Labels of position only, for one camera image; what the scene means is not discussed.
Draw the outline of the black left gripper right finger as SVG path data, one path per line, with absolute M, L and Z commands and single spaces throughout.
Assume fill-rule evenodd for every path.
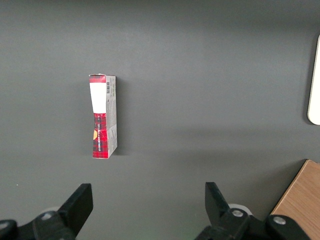
M 229 207 L 215 182 L 205 183 L 205 209 L 211 225 L 197 240 L 309 240 L 292 218 L 269 215 L 264 221 L 238 207 Z

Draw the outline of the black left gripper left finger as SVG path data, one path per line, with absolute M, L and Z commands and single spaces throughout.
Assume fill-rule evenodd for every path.
M 90 183 L 82 183 L 58 208 L 18 226 L 13 219 L 0 221 L 2 240 L 75 240 L 93 210 Z

